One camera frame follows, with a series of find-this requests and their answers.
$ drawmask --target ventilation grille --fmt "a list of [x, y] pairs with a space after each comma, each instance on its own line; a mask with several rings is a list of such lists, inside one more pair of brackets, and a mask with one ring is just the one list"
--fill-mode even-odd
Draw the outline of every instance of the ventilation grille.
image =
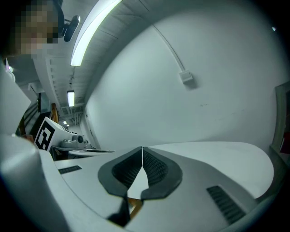
[[207, 188], [207, 191], [229, 224], [233, 224], [245, 216], [242, 209], [221, 187], [213, 186]]
[[163, 180], [168, 173], [167, 165], [145, 150], [143, 151], [143, 168], [147, 174], [149, 187]]
[[113, 176], [128, 189], [141, 169], [142, 159], [140, 158], [142, 158], [142, 150], [116, 164], [112, 169]]
[[80, 166], [73, 166], [69, 168], [59, 169], [58, 171], [60, 174], [65, 174], [65, 173], [77, 171], [79, 169], [82, 169], [82, 168]]

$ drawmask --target ceiling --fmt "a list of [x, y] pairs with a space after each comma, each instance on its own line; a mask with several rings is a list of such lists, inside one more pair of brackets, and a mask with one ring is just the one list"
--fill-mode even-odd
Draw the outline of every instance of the ceiling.
[[[21, 63], [20, 66], [24, 72], [26, 72], [25, 67], [29, 69], [29, 73], [23, 76], [24, 80], [21, 79], [19, 81], [21, 83], [35, 81], [38, 75], [43, 88], [48, 92], [47, 82], [44, 84], [40, 76], [48, 77], [50, 92], [53, 94], [51, 102], [56, 101], [60, 120], [71, 121], [71, 124], [78, 125], [84, 111], [87, 89], [92, 81], [93, 74], [98, 69], [107, 51], [131, 23], [163, 2], [164, 0], [123, 0], [104, 19], [95, 32], [85, 53], [82, 65], [80, 67], [72, 67], [70, 66], [70, 60], [77, 35], [97, 0], [64, 0], [62, 9], [65, 19], [70, 20], [75, 15], [81, 17], [80, 25], [72, 40], [66, 43], [63, 39], [59, 39], [58, 44], [54, 45], [53, 49], [47, 49], [45, 53], [46, 68], [41, 70], [45, 75], [39, 73], [39, 65], [35, 61], [34, 64], [37, 67], [37, 71], [35, 71], [35, 67], [31, 67], [32, 64], [27, 63], [29, 62], [28, 60], [32, 61], [31, 58], [26, 58], [25, 62], [19, 60], [18, 63]], [[68, 90], [75, 91], [75, 107], [68, 107]]]

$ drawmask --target ceiling light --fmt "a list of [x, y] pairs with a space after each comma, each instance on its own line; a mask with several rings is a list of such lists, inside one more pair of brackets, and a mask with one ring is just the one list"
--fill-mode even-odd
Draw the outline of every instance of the ceiling light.
[[68, 91], [68, 106], [69, 107], [74, 106], [74, 90]]
[[91, 10], [87, 19], [82, 25], [77, 36], [76, 43], [72, 52], [71, 66], [81, 66], [86, 49], [95, 33], [106, 16], [122, 0], [99, 0]]

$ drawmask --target dark slot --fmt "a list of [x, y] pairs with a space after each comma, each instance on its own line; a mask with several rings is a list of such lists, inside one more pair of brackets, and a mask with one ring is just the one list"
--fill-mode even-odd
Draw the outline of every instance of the dark slot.
[[245, 216], [245, 212], [221, 187], [213, 186], [207, 188], [207, 191], [229, 224], [233, 224]]
[[62, 174], [66, 174], [69, 172], [77, 171], [79, 169], [82, 169], [82, 168], [80, 166], [73, 166], [73, 167], [69, 167], [69, 168], [59, 169], [58, 171], [62, 175]]

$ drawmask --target person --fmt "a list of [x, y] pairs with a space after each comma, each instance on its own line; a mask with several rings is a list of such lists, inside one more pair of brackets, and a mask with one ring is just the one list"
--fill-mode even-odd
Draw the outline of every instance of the person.
[[[9, 56], [32, 54], [42, 44], [52, 43], [64, 25], [58, 21], [63, 0], [22, 0], [5, 15], [1, 29], [0, 56], [6, 63]], [[11, 3], [1, 3], [2, 9]]]

